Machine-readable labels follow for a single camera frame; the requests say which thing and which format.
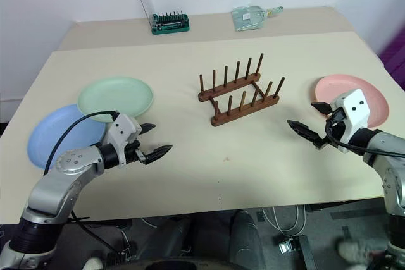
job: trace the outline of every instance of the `beige table surface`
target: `beige table surface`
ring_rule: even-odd
[[[211,83],[212,69],[241,73],[249,56],[263,52],[261,79],[286,81],[280,102],[214,128],[213,108],[199,102],[199,77]],[[376,85],[390,105],[381,129],[404,137],[405,94],[380,60],[354,32],[302,34],[213,42],[105,47],[52,53],[0,139],[0,221],[16,223],[41,177],[26,153],[35,125],[50,112],[77,101],[95,80],[113,75],[140,78],[153,89],[140,123],[157,128],[141,135],[147,152],[173,144],[162,159],[144,166],[110,169],[82,192],[75,210],[92,219],[135,218],[220,209],[307,204],[381,196],[381,181],[359,156],[333,147],[317,151],[286,123],[299,120],[323,134],[324,118],[311,106],[318,79],[347,73]],[[242,90],[234,93],[234,106]],[[248,90],[250,101],[253,90]],[[222,110],[228,96],[219,98]]]

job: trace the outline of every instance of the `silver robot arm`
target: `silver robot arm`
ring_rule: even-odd
[[[360,89],[342,94],[331,104],[314,102],[312,106],[328,116],[325,138],[298,121],[288,120],[288,124],[317,149],[330,144],[343,153],[357,153],[378,173],[390,233],[387,254],[378,269],[405,269],[405,140],[367,128],[370,109]]]
[[[56,242],[82,189],[105,169],[140,161],[151,163],[164,156],[171,145],[150,154],[139,150],[137,136],[155,125],[139,125],[120,114],[105,136],[103,145],[66,151],[55,167],[32,190],[12,239],[0,254],[0,269],[45,267],[56,250]]]

